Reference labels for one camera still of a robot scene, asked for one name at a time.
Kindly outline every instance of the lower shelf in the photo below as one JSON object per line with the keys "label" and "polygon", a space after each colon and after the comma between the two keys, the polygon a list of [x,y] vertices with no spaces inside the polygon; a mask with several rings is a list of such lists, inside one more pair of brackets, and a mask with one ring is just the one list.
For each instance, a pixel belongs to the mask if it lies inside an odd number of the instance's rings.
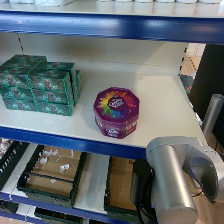
{"label": "lower shelf", "polygon": [[11,219],[17,219],[17,220],[21,220],[21,221],[26,221],[26,215],[29,211],[29,208],[30,208],[29,205],[20,204],[15,214],[6,213],[6,212],[1,211],[0,216],[11,218]]}
{"label": "lower shelf", "polygon": [[31,158],[36,144],[30,144],[14,169],[11,177],[5,184],[0,193],[0,199],[13,201],[15,203],[31,205],[52,211],[62,212],[69,215],[75,215],[87,219],[107,223],[123,223],[118,220],[109,219],[104,211],[104,193],[106,189],[107,169],[109,156],[88,154],[85,166],[79,183],[78,195],[74,208],[69,209],[62,206],[42,203],[28,199],[25,193],[16,188],[17,181],[23,172],[27,162]]}

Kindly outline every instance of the black cable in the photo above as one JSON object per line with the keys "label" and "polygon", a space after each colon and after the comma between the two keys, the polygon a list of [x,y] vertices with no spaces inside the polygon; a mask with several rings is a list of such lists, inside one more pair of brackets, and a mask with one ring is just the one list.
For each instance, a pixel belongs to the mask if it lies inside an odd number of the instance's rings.
{"label": "black cable", "polygon": [[136,209],[137,209],[138,219],[139,219],[140,223],[144,224],[144,222],[142,220],[141,212],[140,212],[140,207],[136,206]]}
{"label": "black cable", "polygon": [[151,207],[151,194],[152,194],[152,183],[153,183],[152,176],[150,175],[147,182],[146,182],[143,198],[145,198],[146,203],[144,203],[144,204],[146,205],[146,210],[151,217],[150,219],[154,222],[157,222],[155,212],[152,210],[152,207]]}
{"label": "black cable", "polygon": [[153,219],[153,217],[149,216],[144,210],[143,210],[143,207],[139,207],[140,210],[142,211],[142,213],[150,220],[152,220],[153,222],[157,222]]}
{"label": "black cable", "polygon": [[194,197],[197,197],[197,196],[199,196],[202,192],[203,192],[203,190],[201,190],[198,194],[193,195],[192,197],[193,197],[193,198],[194,198]]}
{"label": "black cable", "polygon": [[216,145],[215,145],[215,151],[216,151],[216,149],[217,149],[217,146],[218,146],[218,140],[216,141]]}

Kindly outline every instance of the candy tin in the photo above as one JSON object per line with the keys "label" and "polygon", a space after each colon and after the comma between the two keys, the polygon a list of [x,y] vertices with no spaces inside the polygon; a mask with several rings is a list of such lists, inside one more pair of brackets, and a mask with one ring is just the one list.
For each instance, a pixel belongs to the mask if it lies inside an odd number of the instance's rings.
{"label": "candy tin", "polygon": [[124,138],[136,129],[139,99],[128,89],[111,87],[97,95],[93,111],[104,135]]}

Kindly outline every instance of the black plastic crate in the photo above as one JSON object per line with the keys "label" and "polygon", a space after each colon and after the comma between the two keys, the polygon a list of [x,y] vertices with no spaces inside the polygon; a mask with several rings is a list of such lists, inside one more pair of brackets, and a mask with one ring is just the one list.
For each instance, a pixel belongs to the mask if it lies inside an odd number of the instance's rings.
{"label": "black plastic crate", "polygon": [[[19,181],[17,183],[17,189],[19,191],[23,191],[31,200],[45,202],[48,204],[60,205],[67,208],[72,208],[75,202],[75,198],[76,198],[78,186],[79,186],[79,181],[80,181],[82,170],[85,164],[86,153],[83,153],[83,152],[81,153],[74,179],[72,181],[69,181],[66,179],[50,176],[48,174],[42,175],[42,174],[36,174],[32,172],[40,156],[42,156],[43,154],[44,147],[45,146],[43,145],[37,146],[30,161],[27,163],[25,170],[23,171],[22,175],[19,178]],[[54,179],[56,181],[59,181],[60,183],[65,182],[65,183],[72,184],[72,188],[69,193],[69,196],[60,195],[58,193],[52,193],[52,192],[50,193],[44,190],[32,189],[27,187],[26,184],[29,184],[29,179],[32,178],[33,176],[38,176],[39,178],[43,178],[42,179],[43,181]]]}
{"label": "black plastic crate", "polygon": [[36,208],[34,215],[46,223],[52,224],[81,224],[82,218],[47,209]]}
{"label": "black plastic crate", "polygon": [[29,143],[13,141],[0,159],[0,190],[8,181],[12,171],[26,151]]}
{"label": "black plastic crate", "polygon": [[0,200],[0,211],[15,214],[19,204]]}
{"label": "black plastic crate", "polygon": [[93,219],[90,219],[89,220],[89,224],[106,224],[107,222],[100,222],[100,221],[97,221],[97,220],[93,220]]}
{"label": "black plastic crate", "polygon": [[[126,179],[125,176],[120,176],[120,178],[117,181],[113,180],[113,183],[112,183],[111,171],[112,171],[112,166],[113,166],[113,160],[115,160],[115,159],[122,160],[121,166],[123,166],[126,161],[128,161],[128,163],[130,163],[130,164],[133,164],[133,162],[134,162],[133,160],[110,157],[109,166],[108,166],[108,174],[107,174],[107,182],[106,182],[106,190],[105,190],[105,196],[104,196],[104,210],[107,212],[108,218],[131,222],[131,223],[138,223],[137,211],[136,211],[134,205],[133,205],[133,207],[131,206],[132,205],[131,200],[128,203],[130,205],[129,207],[132,207],[132,209],[124,208],[125,206],[122,207],[121,203],[119,203],[119,202],[117,203],[117,205],[111,205],[111,185],[112,184],[115,185],[114,188],[116,189],[116,191],[119,191],[119,187],[117,185],[119,184],[119,182]],[[130,189],[124,189],[124,190],[122,189],[121,191],[123,191],[125,194],[128,193],[128,196],[130,195]],[[124,198],[122,198],[122,194],[119,195],[117,193],[117,195],[118,195],[117,197],[120,197],[120,201],[125,200]]]}

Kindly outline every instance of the green box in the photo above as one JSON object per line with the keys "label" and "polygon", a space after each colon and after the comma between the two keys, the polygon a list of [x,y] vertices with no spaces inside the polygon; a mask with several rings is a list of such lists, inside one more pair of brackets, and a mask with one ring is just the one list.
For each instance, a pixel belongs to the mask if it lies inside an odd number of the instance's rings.
{"label": "green box", "polygon": [[0,85],[1,86],[16,86],[22,88],[29,88],[27,82],[27,75],[32,68],[9,68],[0,67]]}
{"label": "green box", "polygon": [[0,94],[2,98],[33,100],[31,90],[21,87],[0,86]]}
{"label": "green box", "polygon": [[65,62],[40,62],[37,66],[39,69],[48,69],[48,70],[62,70],[69,72],[70,82],[76,80],[75,64],[74,63],[65,63]]}
{"label": "green box", "polygon": [[73,90],[74,103],[76,106],[80,98],[81,90],[80,90],[80,87],[77,88],[75,83],[72,83],[72,90]]}
{"label": "green box", "polygon": [[36,101],[36,105],[39,112],[64,116],[72,116],[75,109],[73,100],[70,104],[44,103]]}
{"label": "green box", "polygon": [[37,111],[33,100],[2,99],[9,110]]}
{"label": "green box", "polygon": [[46,56],[16,54],[10,60],[14,61],[30,61],[30,62],[46,62]]}
{"label": "green box", "polygon": [[73,101],[71,88],[68,89],[68,93],[42,91],[38,89],[32,89],[32,92],[34,99],[39,102],[69,104],[69,102]]}
{"label": "green box", "polygon": [[77,87],[81,86],[82,79],[81,79],[81,71],[80,70],[75,70],[76,73],[76,85]]}
{"label": "green box", "polygon": [[69,73],[66,71],[33,69],[28,75],[30,87],[45,91],[67,93],[71,88]]}
{"label": "green box", "polygon": [[10,68],[35,68],[40,62],[8,60],[2,66]]}

